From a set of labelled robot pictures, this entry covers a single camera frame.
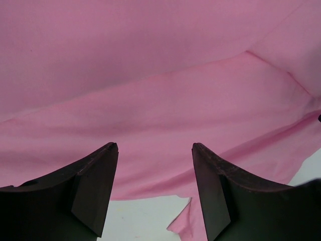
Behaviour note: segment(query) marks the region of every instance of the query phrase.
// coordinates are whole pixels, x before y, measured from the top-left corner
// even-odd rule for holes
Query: pink blanket
[[[321,148],[320,0],[0,1],[0,186],[107,142],[112,199],[177,194],[205,241],[191,148],[280,183]]]

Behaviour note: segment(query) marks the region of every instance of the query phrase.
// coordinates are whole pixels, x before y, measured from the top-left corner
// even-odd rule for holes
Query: pink towel
[[[287,183],[321,148],[319,0],[3,0],[0,186],[107,142],[112,199],[191,197],[169,226],[205,241],[191,148]]]

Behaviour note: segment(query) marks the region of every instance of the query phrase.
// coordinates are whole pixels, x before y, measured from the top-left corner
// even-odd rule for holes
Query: white surface
[[[321,178],[321,149],[303,163],[290,185],[315,178]],[[98,241],[180,241],[178,235],[166,228],[188,201],[177,196],[112,201],[103,237]]]

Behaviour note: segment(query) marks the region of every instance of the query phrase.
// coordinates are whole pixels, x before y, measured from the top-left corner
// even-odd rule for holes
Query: black plastic part
[[[0,240],[97,240],[105,223],[117,159],[117,144],[109,143],[19,187],[0,188]]]
[[[321,179],[291,187],[255,176],[193,145],[209,241],[320,241]]]

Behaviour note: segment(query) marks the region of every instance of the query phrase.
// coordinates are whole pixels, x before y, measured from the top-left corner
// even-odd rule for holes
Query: pink fabric
[[[321,148],[319,0],[0,2],[0,186],[117,142],[112,199],[191,197],[191,147],[287,183]]]

